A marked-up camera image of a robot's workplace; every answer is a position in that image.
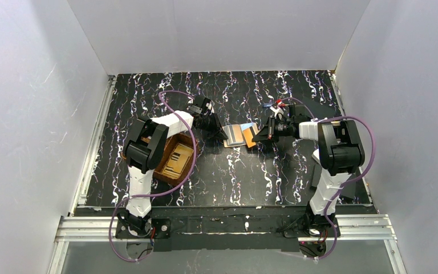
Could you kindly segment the brown woven basket card holder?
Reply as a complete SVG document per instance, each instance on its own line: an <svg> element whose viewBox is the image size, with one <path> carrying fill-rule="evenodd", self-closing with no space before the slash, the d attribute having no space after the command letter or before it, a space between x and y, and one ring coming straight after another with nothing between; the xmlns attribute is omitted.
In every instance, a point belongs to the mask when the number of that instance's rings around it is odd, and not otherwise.
<svg viewBox="0 0 438 274"><path fill-rule="evenodd" d="M184 134L167 138L165 131L141 134L127 141L121 153L129 167L130 184L145 190L154 178L177 186L192 166L194 145Z"/></svg>

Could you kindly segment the orange card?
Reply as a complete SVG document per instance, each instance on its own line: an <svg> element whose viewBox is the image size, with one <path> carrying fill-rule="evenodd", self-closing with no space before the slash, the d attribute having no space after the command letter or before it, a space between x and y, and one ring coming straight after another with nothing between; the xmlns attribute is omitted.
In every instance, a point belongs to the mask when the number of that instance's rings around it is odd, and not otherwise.
<svg viewBox="0 0 438 274"><path fill-rule="evenodd" d="M225 147L238 147L246 144L239 124L227 125L223 129L228 137L224 141Z"/></svg>

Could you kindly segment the black striped yellow card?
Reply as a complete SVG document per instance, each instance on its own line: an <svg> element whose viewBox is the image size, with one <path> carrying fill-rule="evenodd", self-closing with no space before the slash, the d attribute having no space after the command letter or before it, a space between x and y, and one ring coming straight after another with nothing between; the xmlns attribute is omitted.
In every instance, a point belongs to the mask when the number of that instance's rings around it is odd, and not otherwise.
<svg viewBox="0 0 438 274"><path fill-rule="evenodd" d="M165 162L161 173L168 178L179 179L193 152L193 148L181 143L177 144Z"/></svg>

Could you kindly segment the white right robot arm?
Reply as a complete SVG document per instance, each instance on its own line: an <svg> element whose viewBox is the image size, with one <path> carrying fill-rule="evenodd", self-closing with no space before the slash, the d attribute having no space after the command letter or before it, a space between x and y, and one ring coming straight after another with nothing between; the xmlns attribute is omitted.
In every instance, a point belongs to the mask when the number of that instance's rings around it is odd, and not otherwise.
<svg viewBox="0 0 438 274"><path fill-rule="evenodd" d="M363 165L365 152L355 120L341 118L317 119L306 106L271 106L273 114L264 126L253 135L253 142L272 141L291 136L318 143L313 157L321 166L319 183L303 217L304 228L330 227L335 216L335 205L345 182Z"/></svg>

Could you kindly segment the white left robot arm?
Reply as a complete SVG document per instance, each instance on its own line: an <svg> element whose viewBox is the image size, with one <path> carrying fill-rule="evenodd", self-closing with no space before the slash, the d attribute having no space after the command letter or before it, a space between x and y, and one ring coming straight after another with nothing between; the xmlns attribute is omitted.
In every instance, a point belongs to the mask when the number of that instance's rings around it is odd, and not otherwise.
<svg viewBox="0 0 438 274"><path fill-rule="evenodd" d="M151 185L164 155L173 154L166 149L167 141L193 128L205 130L215 139L227 138L214 101L202 95L191 100L184 110L153 118L140 116L124 142L121 155L128 167L129 191L125 211L117 216L135 236L146 236L152 230L148 216L152 209Z"/></svg>

